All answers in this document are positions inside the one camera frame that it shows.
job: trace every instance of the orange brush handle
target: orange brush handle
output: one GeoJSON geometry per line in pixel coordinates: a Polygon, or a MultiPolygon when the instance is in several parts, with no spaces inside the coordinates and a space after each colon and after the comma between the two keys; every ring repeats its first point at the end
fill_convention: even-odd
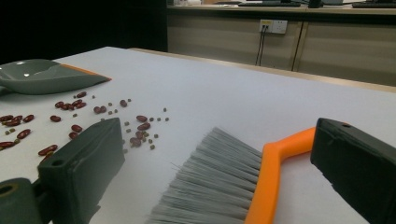
{"type": "Polygon", "coordinates": [[[245,224],[273,223],[280,182],[280,163],[312,149],[315,128],[264,145],[259,181],[245,219],[245,224]]]}

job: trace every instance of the gray bristles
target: gray bristles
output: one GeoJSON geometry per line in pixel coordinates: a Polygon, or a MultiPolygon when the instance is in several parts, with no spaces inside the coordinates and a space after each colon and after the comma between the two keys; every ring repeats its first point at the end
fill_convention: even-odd
{"type": "Polygon", "coordinates": [[[242,224],[262,154],[215,128],[178,171],[147,224],[242,224]]]}

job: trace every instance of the hand brush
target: hand brush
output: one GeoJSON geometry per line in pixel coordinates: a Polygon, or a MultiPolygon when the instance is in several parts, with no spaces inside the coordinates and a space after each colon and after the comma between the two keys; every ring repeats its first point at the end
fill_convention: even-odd
{"type": "Polygon", "coordinates": [[[270,224],[280,163],[310,151],[315,128],[266,144],[261,154],[215,128],[192,152],[146,223],[270,224]]]}

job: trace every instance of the electrical outlet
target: electrical outlet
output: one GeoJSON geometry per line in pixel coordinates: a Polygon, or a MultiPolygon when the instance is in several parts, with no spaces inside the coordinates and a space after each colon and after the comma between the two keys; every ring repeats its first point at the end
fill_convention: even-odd
{"type": "Polygon", "coordinates": [[[265,33],[285,34],[288,27],[287,21],[260,20],[259,32],[267,27],[265,33]]]}

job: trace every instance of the table surface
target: table surface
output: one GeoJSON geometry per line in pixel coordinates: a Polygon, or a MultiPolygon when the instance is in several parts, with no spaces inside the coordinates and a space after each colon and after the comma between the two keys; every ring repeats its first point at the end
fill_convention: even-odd
{"type": "MultiPolygon", "coordinates": [[[[86,128],[101,118],[119,117],[121,123],[131,123],[121,127],[123,138],[128,141],[138,125],[135,116],[162,118],[153,122],[149,130],[160,135],[154,139],[156,148],[150,150],[145,144],[129,149],[126,162],[110,184],[91,224],[144,223],[177,167],[215,126],[261,150],[266,142],[315,126],[318,118],[328,118],[346,121],[396,146],[396,94],[389,87],[362,84],[360,88],[356,87],[357,82],[333,84],[313,80],[315,76],[312,80],[308,75],[298,78],[295,73],[280,76],[271,69],[267,71],[273,73],[253,66],[128,49],[97,49],[56,62],[113,79],[85,89],[88,96],[83,99],[88,105],[75,112],[60,111],[54,104],[73,102],[73,95],[80,91],[42,96],[0,95],[2,115],[36,116],[31,123],[17,127],[18,131],[30,128],[31,135],[0,152],[0,181],[13,177],[36,180],[36,166],[41,161],[37,151],[52,144],[65,145],[72,124],[86,128]],[[126,108],[120,107],[119,101],[128,98],[132,102],[126,108]],[[109,109],[119,112],[93,114],[94,106],[108,103],[113,104],[109,109]],[[72,117],[74,113],[78,113],[76,118],[72,117]],[[63,120],[50,122],[50,115],[63,120]]],[[[0,141],[10,138],[15,136],[0,133],[0,141]]],[[[309,154],[286,160],[281,175],[275,223],[367,223],[309,162],[309,154]]]]}

